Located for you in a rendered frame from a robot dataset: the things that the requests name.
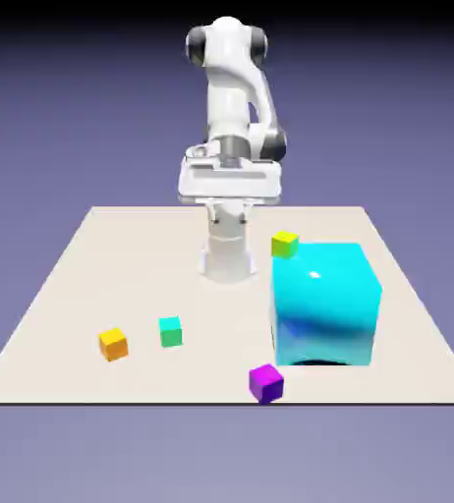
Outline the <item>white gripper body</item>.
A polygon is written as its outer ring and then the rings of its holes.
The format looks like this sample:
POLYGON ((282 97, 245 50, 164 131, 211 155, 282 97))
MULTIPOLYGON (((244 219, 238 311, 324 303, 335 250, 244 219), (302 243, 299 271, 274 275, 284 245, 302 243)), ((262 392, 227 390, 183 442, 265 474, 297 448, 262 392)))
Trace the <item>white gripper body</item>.
POLYGON ((184 157, 178 196, 184 203, 241 199, 255 204, 277 203, 282 193, 282 168, 277 162, 239 159, 237 167, 222 167, 218 157, 184 157))

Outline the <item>small yellow-green cube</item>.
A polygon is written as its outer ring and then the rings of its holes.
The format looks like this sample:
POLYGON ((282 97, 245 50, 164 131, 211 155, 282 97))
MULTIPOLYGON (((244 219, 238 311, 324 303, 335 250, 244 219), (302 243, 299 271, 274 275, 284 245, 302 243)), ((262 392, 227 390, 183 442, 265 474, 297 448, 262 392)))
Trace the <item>small yellow-green cube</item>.
POLYGON ((271 237, 271 256, 291 258, 297 253, 299 235, 288 231, 279 231, 271 237))

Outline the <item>small teal cube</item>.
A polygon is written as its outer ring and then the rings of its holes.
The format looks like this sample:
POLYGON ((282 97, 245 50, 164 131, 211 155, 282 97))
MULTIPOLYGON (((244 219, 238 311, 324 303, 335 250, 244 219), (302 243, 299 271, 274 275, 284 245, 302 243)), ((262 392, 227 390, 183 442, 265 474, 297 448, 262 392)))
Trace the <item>small teal cube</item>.
POLYGON ((178 347, 183 344, 182 323, 179 316, 160 317, 158 326, 163 348, 178 347))

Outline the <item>small orange cube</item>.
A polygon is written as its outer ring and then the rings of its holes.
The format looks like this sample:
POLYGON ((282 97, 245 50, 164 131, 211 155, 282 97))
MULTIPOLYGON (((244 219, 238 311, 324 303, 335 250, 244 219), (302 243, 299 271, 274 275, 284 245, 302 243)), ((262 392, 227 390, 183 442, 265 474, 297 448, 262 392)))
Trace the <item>small orange cube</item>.
POLYGON ((118 327, 100 333, 98 342, 101 354, 109 362, 123 358, 129 353, 127 338, 118 327))

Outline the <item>small purple cube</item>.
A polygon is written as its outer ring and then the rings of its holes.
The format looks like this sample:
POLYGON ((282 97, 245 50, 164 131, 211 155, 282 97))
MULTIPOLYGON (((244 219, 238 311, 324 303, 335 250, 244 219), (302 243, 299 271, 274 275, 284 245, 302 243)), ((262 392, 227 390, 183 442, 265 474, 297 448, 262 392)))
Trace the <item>small purple cube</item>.
POLYGON ((249 389, 260 404, 280 399, 284 392, 284 377, 270 363, 249 371, 249 389))

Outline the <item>large cyan box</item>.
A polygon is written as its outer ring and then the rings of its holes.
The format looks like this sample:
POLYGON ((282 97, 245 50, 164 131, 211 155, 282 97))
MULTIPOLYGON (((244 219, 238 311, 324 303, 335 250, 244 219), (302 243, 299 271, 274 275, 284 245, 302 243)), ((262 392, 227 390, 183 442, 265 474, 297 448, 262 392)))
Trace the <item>large cyan box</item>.
POLYGON ((271 263, 276 364, 369 365, 382 287, 358 243, 300 243, 271 263))

